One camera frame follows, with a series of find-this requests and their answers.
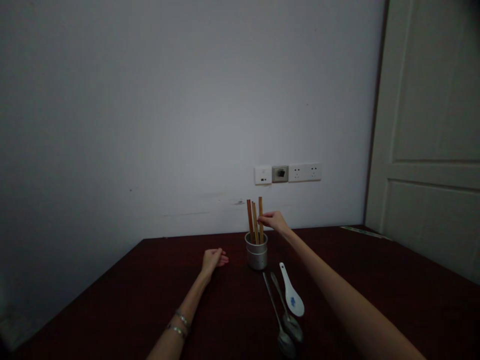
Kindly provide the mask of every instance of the white ceramic spoon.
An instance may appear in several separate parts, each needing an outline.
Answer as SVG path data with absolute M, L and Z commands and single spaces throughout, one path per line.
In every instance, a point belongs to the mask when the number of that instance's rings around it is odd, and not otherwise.
M 283 276 L 283 282 L 285 283 L 285 299 L 288 308 L 293 313 L 293 315 L 301 317 L 305 312 L 304 302 L 292 286 L 289 275 L 287 274 L 287 269 L 285 268 L 283 262 L 280 263 L 280 270 Z

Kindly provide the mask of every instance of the metal cup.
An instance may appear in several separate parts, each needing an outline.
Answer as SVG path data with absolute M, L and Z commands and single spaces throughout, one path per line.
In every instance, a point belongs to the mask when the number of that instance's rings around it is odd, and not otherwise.
M 255 245 L 250 242 L 250 233 L 245 234 L 246 258 L 248 266 L 254 270 L 263 270 L 267 267 L 267 243 L 269 237 L 263 233 L 263 244 Z

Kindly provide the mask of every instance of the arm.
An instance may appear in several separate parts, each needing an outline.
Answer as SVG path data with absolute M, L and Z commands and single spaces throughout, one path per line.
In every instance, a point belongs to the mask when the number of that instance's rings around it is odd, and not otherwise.
M 365 358 L 424 359 L 376 307 L 288 227 L 279 211 L 266 213 L 258 221 L 275 229 L 293 247 Z
M 226 257 L 225 251 L 219 249 L 206 250 L 203 255 L 203 265 L 201 267 L 200 274 L 197 276 L 195 282 L 190 288 L 190 291 L 186 295 L 185 299 L 180 305 L 180 314 L 182 314 L 188 324 L 192 324 L 195 312 L 200 302 L 200 298 L 205 291 L 205 288 L 210 282 L 212 273 L 215 268 L 221 267 L 229 262 L 229 258 Z M 187 328 L 177 315 L 174 315 L 170 321 L 173 327 L 179 328 L 184 334 L 187 334 Z M 147 360 L 159 360 L 179 359 L 182 354 L 185 340 L 180 334 L 173 329 L 166 329 L 161 334 L 160 338 L 156 342 Z

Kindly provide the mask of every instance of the wall socket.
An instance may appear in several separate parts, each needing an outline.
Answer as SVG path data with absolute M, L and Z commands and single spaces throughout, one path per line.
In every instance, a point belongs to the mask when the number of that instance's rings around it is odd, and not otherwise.
M 297 164 L 288 166 L 288 182 L 320 181 L 322 166 L 320 163 Z

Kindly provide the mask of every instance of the forearm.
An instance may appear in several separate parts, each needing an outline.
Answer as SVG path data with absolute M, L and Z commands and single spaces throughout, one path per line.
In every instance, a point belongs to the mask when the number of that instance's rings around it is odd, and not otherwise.
M 209 282 L 210 275 L 201 272 L 179 307 L 180 313 L 186 317 L 189 324 L 192 324 L 202 294 L 204 293 Z M 187 334 L 187 328 L 178 316 L 174 315 L 170 321 L 170 324 L 173 327 L 179 328 L 184 334 Z M 184 342 L 185 340 L 174 330 L 164 330 L 161 337 L 158 339 L 148 355 L 147 360 L 179 359 L 180 355 L 182 354 Z
M 292 230 L 280 231 L 347 332 L 367 359 L 424 359 L 410 341 L 365 297 L 337 274 Z

